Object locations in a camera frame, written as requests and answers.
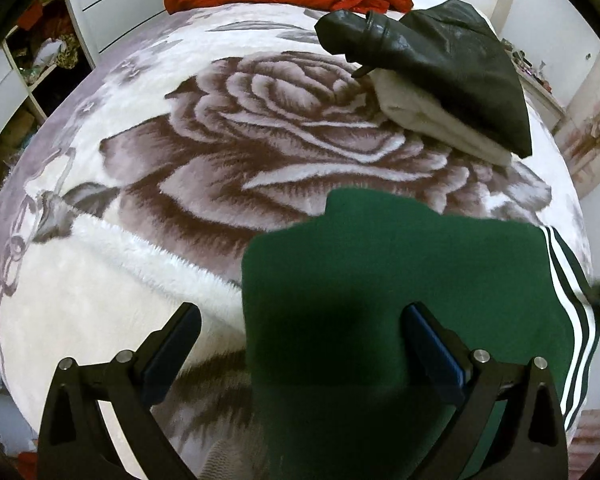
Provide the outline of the green white varsity jacket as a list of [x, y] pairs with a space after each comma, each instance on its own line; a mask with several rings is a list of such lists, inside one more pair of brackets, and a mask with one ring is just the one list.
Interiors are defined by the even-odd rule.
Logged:
[[547, 360], [564, 425], [577, 422], [600, 311], [551, 226], [442, 216], [340, 188], [324, 214], [257, 236], [242, 258], [254, 406], [274, 479], [404, 479], [452, 408], [438, 361], [403, 311], [421, 302], [471, 349]]

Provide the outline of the floral plush bed blanket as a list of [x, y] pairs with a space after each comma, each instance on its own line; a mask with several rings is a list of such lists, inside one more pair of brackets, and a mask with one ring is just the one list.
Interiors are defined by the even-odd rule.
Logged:
[[0, 194], [0, 376], [41, 421], [64, 356], [109, 360], [183, 301], [202, 335], [156, 411], [195, 474], [268, 476], [245, 370], [250, 240], [372, 188], [444, 214], [550, 226], [592, 268], [566, 163], [536, 113], [505, 167], [403, 129], [318, 44], [315, 11], [229, 4], [164, 18], [47, 119]]

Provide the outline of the white nightstand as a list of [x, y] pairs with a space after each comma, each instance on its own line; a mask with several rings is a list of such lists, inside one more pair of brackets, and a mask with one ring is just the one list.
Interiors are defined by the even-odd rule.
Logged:
[[534, 68], [523, 50], [517, 49], [505, 38], [501, 39], [501, 44], [516, 68], [524, 92], [547, 129], [551, 134], [558, 133], [559, 128], [565, 123], [567, 115], [565, 109], [553, 96], [550, 85]]

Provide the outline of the beige folded garment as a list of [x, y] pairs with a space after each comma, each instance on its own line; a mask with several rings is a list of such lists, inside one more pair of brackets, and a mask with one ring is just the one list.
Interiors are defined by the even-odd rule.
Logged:
[[368, 75], [381, 111], [397, 125], [448, 144], [496, 166], [509, 166], [513, 153], [447, 112], [429, 92], [408, 78], [376, 68]]

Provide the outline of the white drawer unit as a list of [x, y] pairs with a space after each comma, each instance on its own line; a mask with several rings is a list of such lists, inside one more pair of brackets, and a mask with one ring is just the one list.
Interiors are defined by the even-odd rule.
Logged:
[[38, 114], [29, 86], [3, 40], [0, 44], [0, 135], [18, 110], [27, 110], [38, 124], [45, 116]]

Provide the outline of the pink floral curtain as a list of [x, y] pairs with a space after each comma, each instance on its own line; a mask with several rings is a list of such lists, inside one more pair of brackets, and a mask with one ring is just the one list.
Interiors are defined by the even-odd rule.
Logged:
[[600, 52], [567, 106], [555, 140], [580, 198], [600, 184]]

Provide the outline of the black leather jacket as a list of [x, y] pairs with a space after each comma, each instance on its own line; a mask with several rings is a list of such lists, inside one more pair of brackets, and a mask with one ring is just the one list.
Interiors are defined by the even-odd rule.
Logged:
[[376, 68], [393, 70], [513, 157], [531, 155], [528, 110], [515, 67], [471, 4], [448, 0], [400, 20], [340, 10], [320, 18], [315, 31], [327, 52], [360, 66], [355, 77], [368, 77]]

